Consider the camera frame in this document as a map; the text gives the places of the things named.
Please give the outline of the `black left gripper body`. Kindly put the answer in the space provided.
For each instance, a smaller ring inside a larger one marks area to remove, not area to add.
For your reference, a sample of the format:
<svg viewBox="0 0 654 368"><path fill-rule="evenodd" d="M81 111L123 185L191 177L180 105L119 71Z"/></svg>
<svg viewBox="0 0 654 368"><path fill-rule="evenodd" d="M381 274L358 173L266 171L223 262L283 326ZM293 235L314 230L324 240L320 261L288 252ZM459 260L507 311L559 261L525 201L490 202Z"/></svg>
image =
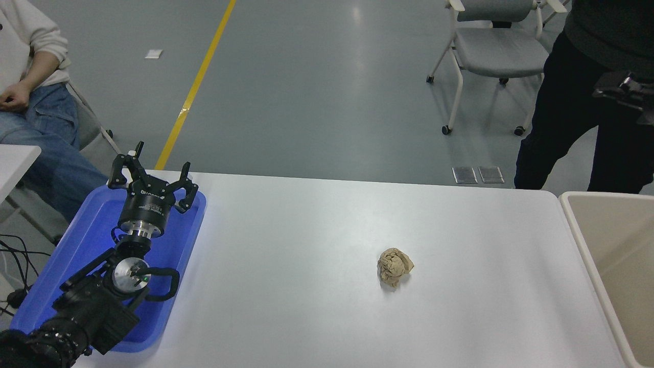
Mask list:
<svg viewBox="0 0 654 368"><path fill-rule="evenodd" d="M155 228L166 228L175 196L171 193L162 195L162 190L168 186L166 181L134 181L128 186L128 196L121 216L119 226L128 228L128 224L151 224Z"/></svg>

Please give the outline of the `seated person's left hand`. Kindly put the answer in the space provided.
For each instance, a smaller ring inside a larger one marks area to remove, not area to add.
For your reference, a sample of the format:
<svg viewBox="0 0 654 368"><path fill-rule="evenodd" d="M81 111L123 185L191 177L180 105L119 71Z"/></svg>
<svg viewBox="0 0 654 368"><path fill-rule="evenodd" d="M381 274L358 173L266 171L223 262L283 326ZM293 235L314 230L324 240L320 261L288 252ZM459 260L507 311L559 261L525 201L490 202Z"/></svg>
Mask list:
<svg viewBox="0 0 654 368"><path fill-rule="evenodd" d="M7 87L1 95L1 111L23 112L30 105L30 94L33 87L24 81Z"/></svg>

